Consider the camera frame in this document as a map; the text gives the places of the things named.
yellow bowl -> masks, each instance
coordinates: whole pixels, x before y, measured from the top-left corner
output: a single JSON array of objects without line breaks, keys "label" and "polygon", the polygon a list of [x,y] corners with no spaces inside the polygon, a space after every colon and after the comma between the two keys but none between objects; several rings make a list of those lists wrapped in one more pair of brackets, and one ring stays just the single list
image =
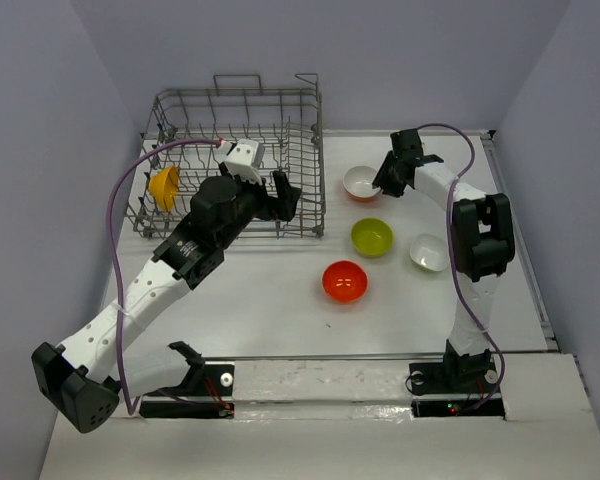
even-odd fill
[{"label": "yellow bowl", "polygon": [[380,257],[393,244],[391,227],[378,218],[363,218],[351,229],[351,241],[364,257]]}]

wire rack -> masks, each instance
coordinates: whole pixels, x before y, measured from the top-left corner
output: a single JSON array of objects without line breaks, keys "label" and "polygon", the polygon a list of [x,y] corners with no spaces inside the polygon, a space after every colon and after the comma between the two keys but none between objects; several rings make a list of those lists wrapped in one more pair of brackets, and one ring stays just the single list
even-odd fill
[{"label": "wire rack", "polygon": [[[296,74],[295,85],[264,87],[260,75],[215,75],[213,87],[168,89],[158,94],[142,134],[142,153],[190,137],[248,138],[264,143],[260,173],[275,194],[272,173],[283,170],[302,190],[291,222],[254,220],[241,237],[321,237],[326,210],[322,146],[322,101],[317,74]],[[202,145],[186,145],[150,159],[142,195],[132,197],[125,217],[142,237],[165,238],[189,212],[202,181],[219,175],[223,155]],[[148,191],[149,179],[169,166],[180,176],[174,208],[161,210]]]}]

wire basket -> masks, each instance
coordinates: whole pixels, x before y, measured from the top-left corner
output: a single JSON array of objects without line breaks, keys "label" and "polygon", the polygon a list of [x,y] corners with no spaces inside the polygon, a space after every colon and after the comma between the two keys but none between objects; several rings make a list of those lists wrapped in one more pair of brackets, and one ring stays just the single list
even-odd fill
[{"label": "wire basket", "polygon": [[[291,222],[254,220],[241,237],[321,237],[326,210],[322,146],[322,100],[317,74],[296,74],[296,85],[264,87],[260,75],[214,75],[213,87],[169,89],[153,102],[143,133],[142,153],[174,140],[203,137],[248,138],[265,145],[260,174],[275,195],[272,173],[286,172],[302,190]],[[145,172],[142,196],[130,198],[125,217],[145,238],[165,238],[189,212],[202,181],[219,175],[223,155],[212,147],[186,145],[154,156]],[[170,212],[161,210],[148,191],[149,179],[176,166],[180,183]]]}]

gray wall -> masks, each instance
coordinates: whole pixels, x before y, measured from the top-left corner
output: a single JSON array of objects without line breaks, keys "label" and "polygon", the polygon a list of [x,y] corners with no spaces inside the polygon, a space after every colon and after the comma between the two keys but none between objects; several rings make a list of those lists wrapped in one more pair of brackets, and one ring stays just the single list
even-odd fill
[{"label": "gray wall", "polygon": [[0,479],[38,478],[55,412],[30,355],[93,316],[104,209],[137,133],[65,0],[0,0]]},{"label": "gray wall", "polygon": [[328,128],[493,127],[568,0],[72,0],[136,122],[212,73],[321,75]]},{"label": "gray wall", "polygon": [[600,0],[574,0],[496,136],[560,345],[600,425]]}]

purple cable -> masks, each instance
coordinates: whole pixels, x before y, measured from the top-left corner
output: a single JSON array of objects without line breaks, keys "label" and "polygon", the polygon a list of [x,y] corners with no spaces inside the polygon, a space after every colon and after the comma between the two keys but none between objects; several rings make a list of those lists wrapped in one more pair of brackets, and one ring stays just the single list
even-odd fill
[{"label": "purple cable", "polygon": [[428,127],[447,128],[449,130],[453,130],[467,142],[467,144],[469,145],[469,150],[471,151],[471,158],[469,160],[469,163],[467,164],[466,167],[464,167],[460,171],[460,173],[458,174],[456,179],[453,182],[451,182],[451,186],[449,187],[449,195],[447,196],[447,212],[446,212],[447,221],[446,221],[446,223],[447,223],[447,244],[449,247],[449,259],[451,260],[451,277],[453,278],[453,286],[456,289],[456,294],[458,295],[458,300],[460,300],[460,303],[465,308],[465,310],[467,311],[467,313],[469,314],[469,316],[471,317],[473,322],[480,329],[480,331],[482,331],[484,338],[487,339],[487,341],[493,347],[493,350],[496,352],[496,355],[498,355],[498,357],[500,358],[500,375],[498,376],[498,380],[496,381],[496,383],[493,385],[493,388],[491,389],[491,391],[489,392],[489,394],[486,397],[484,397],[483,399],[479,400],[478,402],[474,403],[473,405],[471,405],[470,407],[467,408],[467,410],[476,410],[476,409],[480,408],[482,405],[484,405],[487,401],[489,401],[489,399],[491,397],[493,397],[496,394],[496,392],[498,391],[498,388],[500,388],[502,379],[504,378],[504,368],[505,368],[504,355],[502,354],[500,347],[498,347],[498,345],[493,340],[493,338],[491,337],[491,335],[489,334],[487,329],[484,328],[484,325],[482,324],[480,319],[477,317],[477,315],[475,313],[473,313],[473,311],[471,310],[471,307],[467,303],[467,300],[464,298],[462,291],[460,290],[460,283],[458,282],[458,272],[456,271],[456,259],[455,259],[455,255],[453,252],[453,245],[451,243],[451,225],[452,225],[452,217],[453,217],[453,212],[452,212],[453,193],[456,189],[456,185],[460,181],[460,178],[462,178],[462,176],[465,173],[467,173],[473,166],[473,163],[476,160],[476,150],[473,147],[473,143],[471,142],[471,139],[462,130],[460,130],[456,127],[447,125],[446,123],[426,123],[424,125],[419,126],[417,128],[417,130],[421,130],[423,128],[428,128]]},{"label": "purple cable", "polygon": [[145,160],[153,157],[154,155],[163,152],[164,150],[169,150],[170,148],[179,147],[182,145],[190,145],[190,144],[202,144],[202,145],[213,145],[215,147],[220,146],[220,140],[209,140],[206,138],[189,138],[185,140],[176,140],[175,142],[165,143],[164,145],[159,146],[151,150],[150,152],[144,154],[139,159],[134,161],[124,172],[120,175],[120,178],[116,181],[113,189],[111,190],[111,195],[109,195],[109,202],[107,203],[107,240],[109,242],[109,249],[111,251],[111,262],[113,263],[113,272],[116,277],[116,288],[118,290],[118,305],[120,308],[118,309],[118,314],[116,317],[116,360],[118,363],[118,375],[120,376],[120,386],[122,388],[122,395],[124,397],[124,402],[127,405],[127,412],[129,415],[133,415],[138,406],[138,400],[131,403],[131,396],[129,395],[129,385],[127,384],[127,376],[124,372],[124,361],[122,358],[122,327],[124,326],[124,314],[122,313],[124,310],[124,284],[122,283],[122,272],[120,270],[120,262],[118,261],[118,254],[116,253],[116,240],[113,234],[113,206],[116,201],[116,195],[118,194],[118,190],[124,183],[125,179],[129,176],[131,172],[133,172],[138,165],[140,165]]}]

